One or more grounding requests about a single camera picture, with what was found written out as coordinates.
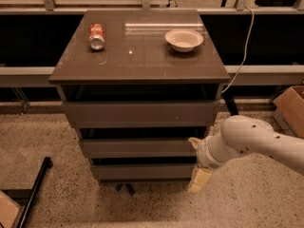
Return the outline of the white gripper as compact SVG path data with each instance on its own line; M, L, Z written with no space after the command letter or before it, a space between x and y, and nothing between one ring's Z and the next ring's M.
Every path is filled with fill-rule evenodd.
M221 163L212 156L209 150L208 143L210 140L210 136L203 140L194 137L188 139L192 144L192 147L196 149L197 161L199 164L199 167L196 166L193 169L191 180L188 185L189 192L198 193L211 179L212 172L208 169L218 169L221 167Z

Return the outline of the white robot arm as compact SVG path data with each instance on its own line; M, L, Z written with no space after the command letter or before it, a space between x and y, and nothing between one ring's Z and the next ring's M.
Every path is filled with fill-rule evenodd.
M213 172L229 160L252 153L268 156L304 175L304 140L274 131L266 122L242 115L227 118L219 132L204 139L188 141L196 151L195 165L188 190L198 193Z

